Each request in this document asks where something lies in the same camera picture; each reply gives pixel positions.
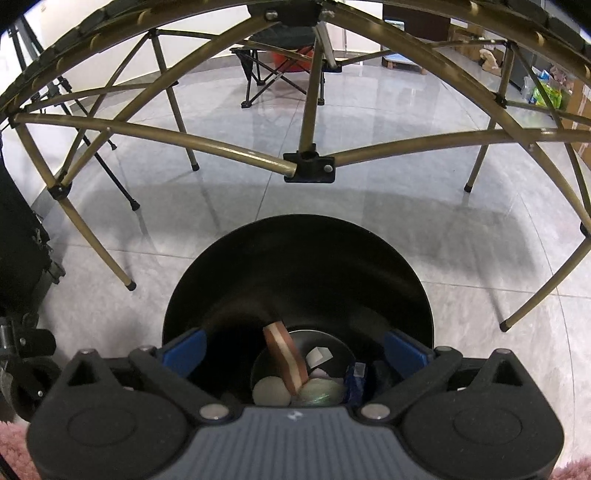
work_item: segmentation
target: floor tile grout line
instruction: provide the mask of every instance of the floor tile grout line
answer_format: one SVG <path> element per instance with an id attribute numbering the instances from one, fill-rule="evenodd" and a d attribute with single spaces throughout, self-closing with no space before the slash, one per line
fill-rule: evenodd
<path id="1" fill-rule="evenodd" d="M 77 247 L 77 248 L 88 248 L 92 251 L 95 251 L 94 248 L 92 248 L 90 245 L 77 245 L 77 244 L 65 244 L 62 242 L 52 242 L 53 244 L 53 249 L 55 250 L 55 246 L 56 245 L 60 245 L 62 247 Z M 182 258 L 185 260 L 195 260 L 195 257 L 185 257 L 183 255 L 171 255 L 171 254 L 165 254 L 165 253 L 159 253 L 159 252 L 138 252 L 136 250 L 122 250 L 120 248 L 107 248 L 105 247 L 105 249 L 109 252 L 120 252 L 123 254 L 134 254 L 134 255 L 152 255 L 154 257 L 170 257 L 170 258 Z"/>
<path id="2" fill-rule="evenodd" d="M 281 145 L 279 146 L 279 151 L 277 152 L 277 157 L 279 157 L 279 155 L 281 155 L 281 150 L 283 150 L 283 146 L 285 145 L 285 141 L 287 140 L 287 136 L 290 133 L 290 128 L 294 122 L 294 118 L 296 118 L 297 109 L 299 108 L 300 104 L 301 104 L 301 100 L 296 104 L 296 106 L 294 108 L 294 113 L 291 116 L 290 123 L 289 123 L 289 125 L 287 125 L 287 129 L 285 130 L 285 136 L 283 137 L 283 140 L 281 141 Z M 271 172 L 269 174 L 269 179 L 267 180 L 267 185 L 265 185 L 265 190 L 262 193 L 261 202 L 259 203 L 259 208 L 256 211 L 255 221 L 258 220 L 258 216 L 261 213 L 262 203 L 265 200 L 265 195 L 267 194 L 267 189 L 269 188 L 269 184 L 271 183 L 272 178 L 273 178 L 273 173 Z"/>
<path id="3" fill-rule="evenodd" d="M 560 311 L 562 312 L 562 318 L 563 318 L 563 322 L 564 322 L 564 330 L 566 333 L 566 343 L 569 346 L 569 360 L 570 360 L 570 379 L 571 382 L 573 384 L 573 430 L 572 430 L 572 439 L 573 439 L 573 446 L 572 446 L 572 450 L 571 450 L 571 455 L 570 455 L 570 460 L 573 459 L 573 453 L 574 453 L 574 446 L 576 443 L 576 436 L 575 436 L 575 419 L 576 417 L 576 409 L 577 409 L 577 403 L 575 400 L 575 391 L 574 391 L 574 367 L 573 367 L 573 351 L 570 348 L 570 337 L 569 337 L 569 327 L 566 325 L 566 317 L 564 315 L 564 307 L 562 306 L 562 299 L 560 298 L 560 295 L 557 296 L 558 297 L 558 303 L 560 305 Z"/>
<path id="4" fill-rule="evenodd" d="M 450 287 L 479 288 L 481 290 L 508 291 L 508 292 L 512 292 L 512 293 L 529 293 L 529 294 L 535 293 L 533 291 L 514 290 L 512 288 L 482 287 L 482 286 L 478 286 L 478 285 L 463 285 L 460 283 L 445 283 L 445 282 L 430 281 L 430 280 L 421 280 L 421 283 L 428 283 L 431 285 L 445 285 L 445 286 L 450 286 Z"/>
<path id="5" fill-rule="evenodd" d="M 444 81 L 441 81 L 441 82 L 442 82 L 443 86 L 446 88 L 446 90 L 447 90 L 449 93 L 451 93 L 451 94 L 452 94 L 452 96 L 454 96 L 454 91 L 455 91 L 455 89 L 454 89 L 454 90 L 452 90 L 452 87 L 450 87 L 450 86 L 449 86 L 449 85 L 448 85 L 446 82 L 444 82 Z M 460 100 L 458 100 L 457 98 L 455 98 L 455 96 L 454 96 L 454 99 L 455 99 L 455 101 L 457 102 L 457 104 L 460 106 L 460 108 L 466 112 L 466 115 L 467 115 L 467 116 L 470 118 L 470 120 L 471 120 L 471 121 L 472 121 L 472 123 L 474 124 L 474 127 L 476 127 L 476 128 L 479 128 L 479 127 L 478 127 L 478 124 L 476 123 L 476 121 L 475 121 L 475 120 L 472 118 L 472 115 L 470 115 L 470 112 L 468 111 L 468 109 L 467 109 L 466 107 L 464 107 L 464 106 L 462 105 L 462 103 L 460 102 Z"/>
<path id="6" fill-rule="evenodd" d="M 552 273 L 552 275 L 554 275 L 554 271 L 552 270 L 552 265 L 550 264 L 550 259 L 548 257 L 548 253 L 546 253 L 546 248 L 544 247 L 544 242 L 542 241 L 542 238 L 540 237 L 540 233 L 537 229 L 537 227 L 535 226 L 534 223 L 534 219 L 531 217 L 530 214 L 530 210 L 529 208 L 527 208 L 527 205 L 525 204 L 525 201 L 523 199 L 523 197 L 521 196 L 521 192 L 519 191 L 519 189 L 517 190 L 517 195 L 519 196 L 519 198 L 521 199 L 521 203 L 523 203 L 523 206 L 525 207 L 525 211 L 527 212 L 528 217 L 530 217 L 530 222 L 534 227 L 535 230 L 535 234 L 538 236 L 538 240 L 540 241 L 540 245 L 542 246 L 542 250 L 544 252 L 544 255 L 546 257 L 546 261 L 548 262 L 548 268 L 550 269 L 550 272 Z M 571 382 L 573 385 L 573 430 L 572 430 L 572 438 L 573 438 L 573 451 L 574 451 L 574 443 L 576 441 L 575 436 L 574 436 L 574 427 L 575 427 L 575 408 L 576 408 L 576 400 L 575 400 L 575 392 L 574 392 L 574 367 L 573 367 L 573 353 L 572 350 L 570 349 L 570 337 L 569 337 L 569 327 L 566 324 L 566 317 L 564 315 L 564 308 L 562 306 L 562 299 L 560 298 L 560 292 L 558 291 L 558 287 L 555 288 L 556 291 L 556 296 L 558 297 L 558 303 L 560 305 L 560 313 L 562 314 L 562 322 L 564 325 L 564 332 L 566 334 L 566 344 L 569 347 L 569 360 L 570 360 L 570 378 L 571 378 Z"/>

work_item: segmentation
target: white wall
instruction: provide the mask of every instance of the white wall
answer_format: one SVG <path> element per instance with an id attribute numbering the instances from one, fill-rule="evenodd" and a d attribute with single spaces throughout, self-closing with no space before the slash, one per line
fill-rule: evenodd
<path id="1" fill-rule="evenodd" d="M 45 44 L 54 43 L 66 31 L 78 25 L 94 10 L 106 3 L 108 3 L 107 0 L 85 0 L 83 2 L 80 0 L 45 0 L 43 12 L 40 15 L 40 26 L 43 39 L 46 41 Z M 377 17 L 382 17 L 382 4 L 358 0 L 348 0 L 346 3 Z M 245 6 L 241 6 L 186 18 L 163 28 L 219 34 L 246 18 L 248 18 L 248 10 Z M 329 26 L 329 31 L 333 48 L 343 50 L 342 29 Z M 69 71 L 67 74 L 68 80 L 76 90 L 103 86 L 138 40 L 139 37 L 127 40 L 110 48 L 108 51 L 91 57 Z M 160 42 L 166 62 L 171 66 L 202 45 L 205 40 L 162 36 Z M 377 43 L 366 40 L 354 33 L 347 33 L 347 43 L 350 51 L 371 52 L 379 50 Z M 225 50 L 219 55 L 230 55 L 230 51 L 229 49 Z M 151 45 L 146 43 L 121 74 L 118 83 L 156 70 L 154 52 Z"/>

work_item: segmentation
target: black cable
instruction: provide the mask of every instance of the black cable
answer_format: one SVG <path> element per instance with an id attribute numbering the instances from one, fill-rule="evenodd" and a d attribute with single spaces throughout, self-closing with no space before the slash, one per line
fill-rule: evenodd
<path id="1" fill-rule="evenodd" d="M 6 480 L 21 480 L 0 453 L 0 473 Z"/>

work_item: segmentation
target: blue gripper pad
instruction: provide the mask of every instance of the blue gripper pad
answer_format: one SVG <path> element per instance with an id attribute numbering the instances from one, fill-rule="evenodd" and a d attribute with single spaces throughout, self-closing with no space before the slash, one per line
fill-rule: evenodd
<path id="1" fill-rule="evenodd" d="M 384 355 L 402 378 L 415 374 L 435 358 L 433 350 L 400 330 L 393 330 L 384 336 Z"/>
<path id="2" fill-rule="evenodd" d="M 203 361 L 206 351 L 207 334 L 194 328 L 164 345 L 159 357 L 165 367 L 186 378 Z"/>

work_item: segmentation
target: glossy tile floor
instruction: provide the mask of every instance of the glossy tile floor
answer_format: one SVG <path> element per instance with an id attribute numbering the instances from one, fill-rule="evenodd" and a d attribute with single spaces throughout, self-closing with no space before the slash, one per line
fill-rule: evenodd
<path id="1" fill-rule="evenodd" d="M 481 82 L 498 78 L 447 52 Z M 295 78 L 303 85 L 304 76 Z M 297 148 L 303 97 L 276 84 L 243 110 L 240 68 L 195 73 L 175 88 L 187 130 L 268 154 Z M 516 90 L 512 97 L 518 98 Z M 129 99 L 108 99 L 112 118 Z M 551 127 L 538 113 L 511 111 L 524 126 Z M 134 121 L 175 129 L 164 95 Z M 316 143 L 331 153 L 425 134 L 486 128 L 488 117 L 433 75 L 349 66 L 327 74 Z M 132 212 L 96 162 L 70 198 L 98 238 L 138 284 L 125 287 L 88 247 L 58 207 L 45 218 L 66 277 L 47 296 L 43 323 L 62 360 L 84 346 L 104 356 L 160 344 L 168 299 L 184 270 L 208 245 L 255 219 L 321 213 L 384 238 L 424 284 L 435 317 L 436 345 L 466 356 L 513 349 L 544 391 L 566 434 L 560 463 L 591 453 L 591 259 L 509 333 L 498 323 L 535 292 L 582 240 L 579 221 L 540 168 L 515 145 L 490 148 L 472 194 L 464 193 L 478 147 L 419 153 L 344 167 L 331 185 L 285 184 L 277 174 L 183 149 L 115 137 L 103 149 L 142 208 Z M 570 182 L 562 145 L 546 144 Z"/>

